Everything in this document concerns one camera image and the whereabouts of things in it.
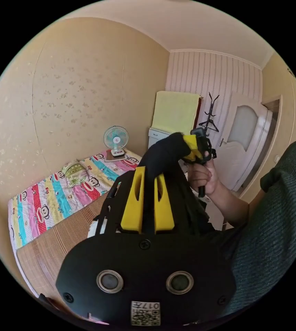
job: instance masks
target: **hand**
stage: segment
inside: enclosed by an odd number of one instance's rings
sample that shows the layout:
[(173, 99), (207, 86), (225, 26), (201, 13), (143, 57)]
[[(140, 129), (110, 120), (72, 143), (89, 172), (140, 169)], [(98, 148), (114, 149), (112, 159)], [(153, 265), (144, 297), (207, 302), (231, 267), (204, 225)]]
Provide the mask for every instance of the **hand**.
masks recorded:
[(219, 179), (214, 165), (214, 160), (211, 158), (205, 165), (198, 163), (188, 165), (188, 182), (193, 190), (198, 192), (199, 186), (206, 187), (206, 195), (211, 195), (215, 191)]

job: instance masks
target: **pillow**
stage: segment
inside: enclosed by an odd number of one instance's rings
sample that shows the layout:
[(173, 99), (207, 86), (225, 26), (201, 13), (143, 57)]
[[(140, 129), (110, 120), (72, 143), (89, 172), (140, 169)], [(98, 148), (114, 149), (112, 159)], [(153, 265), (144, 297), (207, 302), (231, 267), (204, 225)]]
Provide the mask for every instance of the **pillow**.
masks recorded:
[(88, 181), (88, 173), (78, 160), (69, 162), (62, 168), (69, 187)]

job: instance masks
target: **qr code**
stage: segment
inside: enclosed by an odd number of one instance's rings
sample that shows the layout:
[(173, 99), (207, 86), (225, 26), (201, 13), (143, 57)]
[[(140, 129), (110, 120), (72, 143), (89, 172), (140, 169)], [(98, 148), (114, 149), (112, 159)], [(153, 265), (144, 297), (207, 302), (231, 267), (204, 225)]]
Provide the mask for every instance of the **qr code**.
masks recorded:
[(159, 302), (132, 301), (131, 324), (147, 327), (161, 325)]

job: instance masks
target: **yellow bracket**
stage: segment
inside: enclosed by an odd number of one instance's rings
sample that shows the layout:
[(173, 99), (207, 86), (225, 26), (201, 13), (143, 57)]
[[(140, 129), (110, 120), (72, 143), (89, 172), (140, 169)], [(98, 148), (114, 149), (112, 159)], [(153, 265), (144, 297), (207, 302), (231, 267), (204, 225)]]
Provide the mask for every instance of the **yellow bracket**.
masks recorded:
[(187, 136), (183, 136), (183, 139), (185, 143), (188, 145), (188, 147), (191, 150), (191, 153), (184, 157), (185, 159), (189, 161), (195, 161), (196, 157), (199, 159), (203, 159), (203, 155), (201, 152), (197, 149), (197, 141), (196, 141), (196, 135), (195, 134), (190, 134)]
[(171, 231), (175, 227), (164, 175), (155, 178), (154, 191), (155, 233)]
[(145, 167), (135, 169), (131, 190), (120, 223), (123, 230), (141, 233), (144, 210)]

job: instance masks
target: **white door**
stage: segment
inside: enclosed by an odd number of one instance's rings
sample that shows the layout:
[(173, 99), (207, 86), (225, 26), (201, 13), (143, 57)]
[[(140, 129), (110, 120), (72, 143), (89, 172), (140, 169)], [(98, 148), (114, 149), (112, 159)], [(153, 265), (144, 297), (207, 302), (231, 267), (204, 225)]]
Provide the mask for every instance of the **white door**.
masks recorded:
[(214, 160), (221, 182), (237, 191), (262, 151), (272, 112), (259, 102), (232, 92)]

